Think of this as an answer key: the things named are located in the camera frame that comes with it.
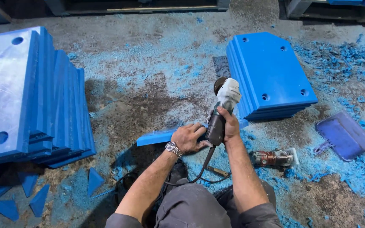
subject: hand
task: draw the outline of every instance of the hand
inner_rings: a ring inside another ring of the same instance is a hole
[[[198,152],[200,149],[213,145],[207,141],[203,140],[197,144],[197,140],[206,132],[206,128],[200,123],[190,123],[186,126],[179,127],[173,136],[171,136],[171,141],[177,144],[181,153],[184,155],[190,154],[192,152]]]
[[[217,111],[219,114],[221,114],[225,120],[225,138],[223,139],[223,142],[226,143],[231,138],[239,137],[240,138],[240,132],[239,132],[239,121],[235,117],[234,114],[230,115],[229,112],[222,108],[221,106],[217,107]]]

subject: man's right hand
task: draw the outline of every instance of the man's right hand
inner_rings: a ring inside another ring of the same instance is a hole
[[[232,138],[240,138],[240,132],[239,132],[239,121],[235,117],[234,114],[230,115],[229,112],[222,108],[221,106],[217,107],[217,111],[219,114],[221,114],[225,120],[225,138],[223,139],[223,142],[226,143]]]

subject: electric tool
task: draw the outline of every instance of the electric tool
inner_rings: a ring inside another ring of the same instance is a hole
[[[274,151],[252,151],[250,154],[254,166],[258,167],[291,167],[299,165],[297,151],[295,148],[289,148],[286,150],[276,148]]]
[[[205,139],[208,140],[213,145],[213,147],[209,148],[209,152],[206,156],[204,164],[202,165],[201,172],[194,180],[190,181],[190,183],[195,183],[199,179],[207,181],[209,183],[218,183],[230,177],[230,173],[228,173],[228,175],[226,175],[223,179],[219,181],[209,181],[201,177],[202,173],[208,166],[208,163],[215,151],[215,148],[223,142],[223,139],[225,137],[226,120],[223,116],[219,114],[219,112],[217,111],[217,107],[221,106],[225,108],[230,114],[232,114],[234,107],[237,103],[239,103],[240,98],[242,97],[239,91],[239,83],[233,78],[220,77],[218,80],[216,80],[213,86],[213,90],[218,101],[214,106],[214,111],[209,119],[208,128],[205,133]],[[180,185],[172,184],[169,182],[165,183],[173,186]]]

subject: grinder body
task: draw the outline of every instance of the grinder body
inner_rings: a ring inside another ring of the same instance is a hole
[[[218,106],[225,108],[232,114],[234,107],[239,103],[242,95],[239,92],[239,83],[233,78],[220,78],[214,85],[217,103],[209,119],[205,139],[215,146],[219,146],[225,137],[226,120],[216,110]]]

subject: concrete floor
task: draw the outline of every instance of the concrete floor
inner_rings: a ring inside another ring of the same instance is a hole
[[[332,43],[355,42],[360,33],[365,35],[362,25],[281,20],[282,14],[275,0],[232,0],[230,9],[220,13],[39,18],[0,25],[0,33],[45,26],[56,49],[77,55],[73,62],[86,72],[86,96],[99,152],[65,170],[26,167],[36,169],[43,174],[44,183],[51,184],[43,218],[32,218],[27,205],[19,206],[20,220],[11,223],[0,215],[0,227],[103,227],[115,210],[112,197],[85,202],[89,199],[80,196],[84,192],[74,190],[67,198],[63,183],[69,181],[73,188],[82,188],[87,182],[79,178],[86,176],[87,168],[95,167],[106,177],[105,187],[109,189],[115,183],[111,170],[120,161],[119,156],[134,157],[135,162],[127,165],[141,171],[162,150],[162,145],[137,148],[135,141],[139,136],[155,129],[204,122],[215,102],[214,81],[219,76],[229,76],[225,40],[233,35],[267,31],[284,38],[291,36],[293,40]],[[347,90],[358,95],[365,93],[365,85],[356,81]],[[284,148],[317,145],[310,134],[314,123],[337,112],[339,107],[322,92],[315,92],[320,103],[294,118],[251,123],[249,129],[258,137],[253,147],[274,148],[262,136],[275,139],[276,146]],[[188,161],[200,165],[204,157],[202,153]],[[218,167],[229,169],[227,163]],[[25,169],[23,164],[10,168]],[[365,227],[365,198],[352,193],[347,184],[339,182],[338,176],[326,176],[319,183],[294,185],[291,192],[279,195],[278,201],[283,214],[305,227],[307,217],[313,217],[315,228],[356,224]],[[330,219],[325,220],[324,215],[330,215]]]

